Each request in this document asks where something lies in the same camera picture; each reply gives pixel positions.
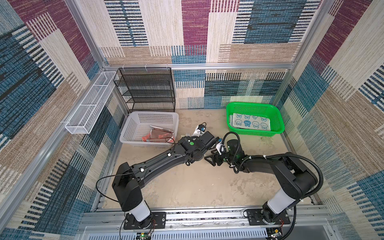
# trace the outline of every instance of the beige floor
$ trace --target beige floor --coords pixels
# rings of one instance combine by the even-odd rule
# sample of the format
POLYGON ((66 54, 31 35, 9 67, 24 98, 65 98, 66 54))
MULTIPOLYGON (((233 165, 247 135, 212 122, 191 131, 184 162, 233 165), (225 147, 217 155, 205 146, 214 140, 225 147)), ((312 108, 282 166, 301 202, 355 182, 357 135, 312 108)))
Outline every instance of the beige floor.
MULTIPOLYGON (((176 110, 179 114, 179 129, 176 140, 181 135, 194 132, 195 127, 207 123, 207 130, 214 136, 223 137, 229 131, 226 124, 225 109, 176 110)), ((233 134, 227 139, 235 138, 233 134)), ((260 137, 240 135, 241 145, 246 154, 277 154, 287 152, 280 135, 260 137)), ((129 165, 148 160, 162 152, 160 147, 133 147, 123 144, 113 174, 120 164, 129 165)), ((262 205, 274 196, 280 188, 276 177, 266 173, 235 174, 224 163, 213 167, 201 160, 186 166, 176 166, 158 176, 143 189, 142 194, 150 207, 205 207, 205 206, 240 206, 262 205)), ((107 196, 116 199, 111 187, 107 196)), ((307 198, 302 202, 309 204, 307 198)), ((120 208, 117 202, 106 199, 103 208, 120 208)))

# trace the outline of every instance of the white wire basket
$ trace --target white wire basket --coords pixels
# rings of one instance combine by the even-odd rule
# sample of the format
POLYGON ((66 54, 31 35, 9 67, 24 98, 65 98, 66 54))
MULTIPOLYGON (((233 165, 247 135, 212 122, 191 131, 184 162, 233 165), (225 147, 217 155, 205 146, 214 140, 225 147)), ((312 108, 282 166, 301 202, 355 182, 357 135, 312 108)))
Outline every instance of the white wire basket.
POLYGON ((162 127, 174 132, 174 140, 179 126, 179 115, 169 112, 136 111, 129 114, 120 134, 120 142, 133 146, 170 147, 167 142, 143 142, 142 137, 151 131, 150 126, 162 127))
POLYGON ((71 134, 89 134, 107 102, 118 76, 114 71, 102 72, 84 100, 70 117, 65 128, 71 134))

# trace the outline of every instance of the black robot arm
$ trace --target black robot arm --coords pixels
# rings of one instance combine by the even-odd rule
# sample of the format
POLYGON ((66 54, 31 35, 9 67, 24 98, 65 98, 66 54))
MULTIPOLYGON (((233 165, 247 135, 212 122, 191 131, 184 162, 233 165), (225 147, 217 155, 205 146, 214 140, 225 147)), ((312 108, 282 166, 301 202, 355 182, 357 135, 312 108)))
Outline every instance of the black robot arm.
POLYGON ((141 188, 172 167, 183 163, 189 165, 201 160, 204 154, 218 142, 220 144, 217 145, 217 149, 222 151, 221 154, 215 149, 212 151, 212 155, 205 157, 213 166, 216 164, 220 166, 223 162, 227 162, 235 173, 240 171, 266 172, 276 175, 281 189, 263 205, 262 209, 263 221, 267 224, 276 222, 281 214, 284 214, 287 207, 295 206, 302 198, 318 191, 323 184, 322 173, 316 168, 320 177, 319 184, 314 190, 308 192, 316 185, 318 179, 298 159, 298 157, 304 160, 305 158, 296 157, 292 153, 274 156, 248 156, 242 150, 239 140, 229 140, 227 142, 229 151, 227 152, 220 145, 224 140, 220 142, 218 137, 214 137, 210 132, 202 132, 199 137, 186 136, 181 138, 170 149, 150 160, 132 166, 126 162, 121 164, 112 183, 121 209, 124 212, 130 211, 141 228, 147 227, 152 219, 152 212, 143 200, 141 188))
POLYGON ((218 137, 205 132, 200 137, 182 137, 167 151, 150 160, 129 166, 121 164, 113 180, 112 188, 124 212, 130 211, 143 227, 149 225, 151 211, 143 200, 141 188, 163 172, 179 165, 199 161, 217 143, 218 137))

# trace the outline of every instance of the patterned towel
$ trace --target patterned towel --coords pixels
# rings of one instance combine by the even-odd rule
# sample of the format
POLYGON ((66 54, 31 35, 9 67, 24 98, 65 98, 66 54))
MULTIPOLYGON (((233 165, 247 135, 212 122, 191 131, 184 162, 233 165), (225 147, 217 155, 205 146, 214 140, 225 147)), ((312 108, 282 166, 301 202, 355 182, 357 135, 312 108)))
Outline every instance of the patterned towel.
POLYGON ((237 114, 229 116, 229 123, 232 127, 244 129, 257 129, 271 131, 269 118, 263 118, 254 115, 237 114))

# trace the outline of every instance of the patterned wall panel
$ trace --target patterned wall panel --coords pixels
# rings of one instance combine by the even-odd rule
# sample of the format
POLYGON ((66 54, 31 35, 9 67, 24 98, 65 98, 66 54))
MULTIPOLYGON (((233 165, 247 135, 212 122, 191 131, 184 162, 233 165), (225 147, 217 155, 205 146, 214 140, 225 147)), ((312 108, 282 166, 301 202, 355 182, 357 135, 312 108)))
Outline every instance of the patterned wall panel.
POLYGON ((191 55, 203 63, 291 61, 320 3, 78 1, 91 34, 111 65, 178 63, 174 56, 193 63, 191 55))
POLYGON ((278 107, 343 239, 384 236, 384 2, 336 0, 278 107))
POLYGON ((73 239, 83 213, 91 210, 123 119, 112 94, 95 123, 98 131, 68 133, 0 239, 73 239))
MULTIPOLYGON (((0 9, 1 202, 99 68, 64 0, 0 0, 0 9)), ((50 194, 43 182, 35 207, 50 194)))
POLYGON ((286 69, 173 70, 176 108, 225 108, 229 102, 271 103, 286 69))

